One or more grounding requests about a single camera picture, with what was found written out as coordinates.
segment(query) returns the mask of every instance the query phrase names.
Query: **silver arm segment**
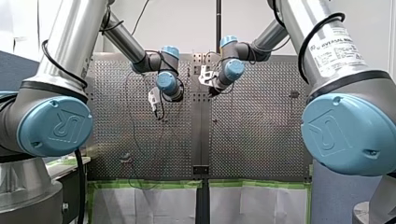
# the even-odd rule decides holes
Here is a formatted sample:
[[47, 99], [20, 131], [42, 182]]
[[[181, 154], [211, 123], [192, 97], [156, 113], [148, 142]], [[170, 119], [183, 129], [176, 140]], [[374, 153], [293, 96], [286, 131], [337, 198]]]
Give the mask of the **silver arm segment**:
[[210, 95], [221, 94], [243, 75], [241, 61], [267, 61], [289, 34], [299, 73], [312, 89], [302, 134], [313, 157], [344, 175], [394, 172], [396, 86], [389, 74], [367, 65], [343, 25], [345, 15], [331, 12], [326, 0], [277, 0], [277, 12], [286, 29], [273, 21], [252, 44], [224, 37], [221, 71], [203, 67], [200, 82]]
[[172, 102], [183, 99], [177, 79], [178, 49], [164, 47], [148, 55], [123, 25], [114, 27], [119, 20], [106, 10], [113, 2], [62, 1], [47, 45], [53, 61], [43, 57], [36, 75], [22, 82], [16, 99], [0, 99], [0, 157], [13, 153], [62, 156], [85, 142], [92, 129], [92, 115], [84, 104], [88, 98], [83, 83], [64, 71], [85, 78], [101, 27], [137, 73], [158, 71], [165, 84], [171, 80], [164, 90], [157, 81], [163, 97]]

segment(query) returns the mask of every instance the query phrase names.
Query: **metal plate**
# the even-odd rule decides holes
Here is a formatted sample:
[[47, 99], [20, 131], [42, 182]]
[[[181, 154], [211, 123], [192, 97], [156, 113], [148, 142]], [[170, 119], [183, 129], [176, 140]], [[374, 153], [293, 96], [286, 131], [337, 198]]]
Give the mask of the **metal plate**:
[[148, 92], [156, 73], [135, 74], [120, 54], [94, 57], [88, 78], [94, 130], [87, 145], [89, 179], [191, 179], [190, 58], [179, 63], [182, 103], [164, 103], [165, 119], [151, 112]]
[[246, 67], [233, 91], [212, 103], [211, 178], [306, 181], [312, 159], [300, 123], [308, 88], [296, 58]]

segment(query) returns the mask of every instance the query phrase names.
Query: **wire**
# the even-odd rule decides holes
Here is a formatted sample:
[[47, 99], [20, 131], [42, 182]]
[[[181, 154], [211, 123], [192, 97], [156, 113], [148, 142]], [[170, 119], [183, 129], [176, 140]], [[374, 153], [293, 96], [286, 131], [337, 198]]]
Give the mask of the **wire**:
[[256, 54], [254, 53], [254, 50], [251, 49], [250, 44], [249, 44], [249, 43], [246, 43], [246, 42], [242, 42], [242, 44], [245, 44], [245, 45], [247, 46], [247, 59], [250, 58], [250, 55], [253, 55], [253, 61], [248, 61], [248, 62], [249, 62], [251, 65], [256, 64], [256, 62], [257, 62], [257, 57], [256, 57]]
[[78, 209], [78, 222], [77, 224], [84, 223], [85, 215], [85, 173], [84, 164], [82, 163], [81, 152], [79, 148], [75, 151], [77, 168], [78, 168], [78, 179], [79, 179], [79, 209]]
[[[130, 76], [131, 74], [132, 74], [132, 72], [129, 73], [128, 76], [127, 76], [126, 79], [125, 79], [125, 92], [126, 92], [126, 104], [127, 104], [126, 107], [128, 108], [128, 116], [130, 117], [130, 119], [131, 119], [131, 121], [132, 121], [134, 143], [136, 144], [136, 147], [137, 147], [137, 150], [139, 151], [139, 153], [140, 153], [141, 155], [143, 155], [143, 157], [147, 158], [148, 155], [147, 155], [146, 153], [143, 152], [142, 147], [140, 146], [139, 142], [137, 141], [137, 138], [136, 138], [136, 124], [135, 124], [134, 118], [132, 117], [132, 115], [131, 115], [131, 113], [130, 113], [130, 109], [131, 109], [131, 108], [129, 108], [130, 104], [129, 104], [129, 93], [128, 93], [128, 80], [129, 80], [129, 76]], [[142, 183], [139, 181], [140, 178], [137, 176], [136, 169], [134, 168], [134, 164], [132, 164], [132, 169], [133, 169], [132, 175], [134, 175], [134, 178], [136, 179], [138, 185], [139, 185], [139, 186], [142, 186]], [[132, 185], [132, 183], [131, 183], [132, 175], [131, 175], [130, 178], [128, 178], [128, 184], [129, 184], [132, 188], [144, 189], [144, 188], [139, 188], [139, 187], [136, 187], [136, 186], [133, 186], [133, 185]], [[159, 183], [157, 183], [156, 185], [154, 185], [154, 186], [152, 186], [152, 187], [150, 187], [150, 188], [146, 188], [146, 189], [154, 189], [154, 188], [156, 188], [158, 185], [159, 185]]]
[[[160, 56], [160, 58], [161, 58], [161, 63], [165, 63], [166, 65], [168, 65], [168, 67], [170, 68], [169, 71], [176, 73], [176, 74], [177, 74], [177, 77], [178, 77], [178, 71], [177, 71], [177, 69], [176, 69], [174, 66], [172, 66], [169, 62], [167, 62], [167, 61], [165, 60], [165, 58], [163, 57], [163, 54], [162, 54], [160, 51], [158, 51], [158, 50], [146, 50], [146, 52], [157, 53], [158, 56]], [[160, 69], [159, 69], [158, 71], [159, 71], [159, 72], [160, 72], [160, 71], [166, 71], [166, 69], [161, 69], [161, 64], [160, 64]]]
[[124, 23], [124, 21], [119, 21], [114, 26], [107, 28], [107, 26], [110, 24], [110, 18], [111, 18], [111, 8], [110, 8], [110, 6], [108, 6], [107, 7], [106, 25], [104, 25], [105, 28], [99, 30], [99, 32], [102, 32], [102, 35], [104, 35], [106, 31], [111, 31], [111, 30], [117, 28], [119, 25]]
[[62, 72], [64, 72], [65, 74], [67, 74], [68, 76], [72, 77], [73, 79], [79, 81], [82, 84], [82, 88], [86, 89], [88, 87], [87, 82], [82, 79], [81, 77], [78, 77], [76, 75], [74, 75], [73, 73], [67, 71], [66, 69], [64, 69], [60, 64], [58, 64], [49, 54], [48, 49], [47, 49], [47, 45], [48, 45], [49, 41], [44, 40], [43, 43], [41, 44], [41, 48], [43, 49], [43, 53], [44, 55], [47, 57], [47, 59], [53, 64], [55, 65], [55, 67], [57, 67], [59, 70], [61, 70]]
[[139, 18], [137, 18], [136, 24], [134, 25], [134, 30], [132, 31], [132, 35], [134, 35], [134, 33], [136, 32], [137, 25], [139, 24], [140, 19], [142, 19], [143, 13], [145, 12], [148, 3], [149, 3], [149, 0], [146, 1], [145, 5], [143, 6], [142, 11], [140, 12]]
[[157, 112], [155, 111], [155, 117], [157, 117], [157, 120], [162, 120], [165, 118], [165, 109], [163, 109], [163, 92], [160, 91], [160, 104], [161, 104], [161, 110], [163, 111], [163, 115], [161, 117], [157, 116]]
[[289, 43], [289, 41], [290, 41], [290, 37], [288, 38], [288, 40], [285, 42], [285, 43], [283, 43], [279, 48], [277, 48], [277, 49], [259, 49], [259, 48], [257, 48], [257, 47], [255, 47], [257, 50], [259, 50], [259, 51], [262, 51], [262, 52], [274, 52], [274, 51], [277, 51], [277, 50], [280, 50], [280, 49], [283, 49], [283, 47], [285, 47], [288, 43]]
[[226, 91], [226, 92], [221, 92], [220, 94], [221, 95], [227, 95], [227, 94], [230, 94], [231, 92], [233, 92], [233, 86], [235, 85], [235, 83], [233, 83], [233, 85], [231, 86], [231, 89], [229, 90], [229, 91]]
[[346, 15], [341, 12], [333, 13], [332, 15], [328, 16], [326, 19], [323, 21], [318, 22], [312, 29], [312, 31], [308, 34], [308, 36], [305, 38], [303, 44], [301, 45], [300, 52], [298, 54], [298, 70], [300, 73], [301, 78], [307, 83], [308, 79], [306, 78], [305, 71], [304, 71], [304, 56], [306, 49], [308, 48], [308, 44], [311, 41], [312, 37], [327, 23], [333, 21], [333, 20], [339, 20], [339, 21], [344, 21], [346, 18]]
[[273, 11], [274, 11], [274, 15], [275, 15], [275, 19], [277, 20], [277, 22], [283, 26], [284, 28], [286, 28], [285, 23], [283, 23], [283, 21], [279, 18], [279, 15], [277, 14], [276, 11], [276, 0], [273, 0]]

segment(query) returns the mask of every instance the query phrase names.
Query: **white cloth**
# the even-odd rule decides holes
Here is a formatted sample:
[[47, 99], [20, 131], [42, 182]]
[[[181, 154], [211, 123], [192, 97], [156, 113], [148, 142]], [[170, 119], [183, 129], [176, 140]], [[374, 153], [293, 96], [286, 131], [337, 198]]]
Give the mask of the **white cloth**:
[[211, 188], [214, 224], [305, 224], [307, 189]]

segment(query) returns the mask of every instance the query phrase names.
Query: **small metal part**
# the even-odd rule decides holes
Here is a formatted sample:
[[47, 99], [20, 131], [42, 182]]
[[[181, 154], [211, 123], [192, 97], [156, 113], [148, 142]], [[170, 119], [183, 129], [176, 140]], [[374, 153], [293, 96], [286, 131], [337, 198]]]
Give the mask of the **small metal part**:
[[199, 76], [199, 75], [201, 75], [201, 67], [202, 66], [200, 66], [200, 65], [195, 65], [194, 66], [194, 75], [196, 75], [196, 76]]
[[65, 214], [69, 211], [69, 204], [68, 203], [63, 203], [62, 204], [62, 213]]
[[300, 96], [300, 93], [298, 91], [290, 91], [290, 98], [298, 98]]
[[199, 82], [204, 86], [216, 87], [217, 89], [220, 89], [220, 87], [218, 87], [215, 82], [215, 79], [218, 75], [219, 75], [218, 72], [208, 71], [207, 66], [202, 65], [201, 66], [201, 75], [199, 76], [198, 79], [199, 79]]
[[152, 111], [157, 110], [157, 104], [161, 102], [161, 95], [160, 95], [160, 90], [158, 87], [154, 87], [151, 89], [151, 91], [148, 93], [148, 101], [151, 104]]
[[208, 175], [209, 174], [209, 166], [208, 165], [193, 166], [192, 170], [195, 175]]

